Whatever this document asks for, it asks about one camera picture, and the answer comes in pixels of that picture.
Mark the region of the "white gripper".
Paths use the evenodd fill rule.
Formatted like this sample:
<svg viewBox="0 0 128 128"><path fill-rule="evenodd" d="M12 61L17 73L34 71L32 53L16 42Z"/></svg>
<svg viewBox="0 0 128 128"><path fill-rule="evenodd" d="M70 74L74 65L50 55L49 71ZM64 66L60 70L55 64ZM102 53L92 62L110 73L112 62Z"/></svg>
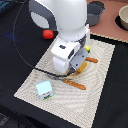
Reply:
<svg viewBox="0 0 128 128"><path fill-rule="evenodd" d="M61 75L78 70L88 55L84 46L89 40L89 25L71 31L59 31L51 48L54 69Z"/></svg>

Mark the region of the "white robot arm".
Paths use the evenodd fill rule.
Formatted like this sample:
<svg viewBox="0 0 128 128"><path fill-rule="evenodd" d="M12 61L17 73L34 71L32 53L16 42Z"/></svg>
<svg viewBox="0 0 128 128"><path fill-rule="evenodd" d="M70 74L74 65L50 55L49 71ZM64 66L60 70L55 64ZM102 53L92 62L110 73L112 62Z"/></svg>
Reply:
<svg viewBox="0 0 128 128"><path fill-rule="evenodd" d="M30 0L29 12L37 26L58 31L51 49L55 70L60 74L70 66L77 70L84 62L77 56L86 56L84 46L90 39L86 0Z"/></svg>

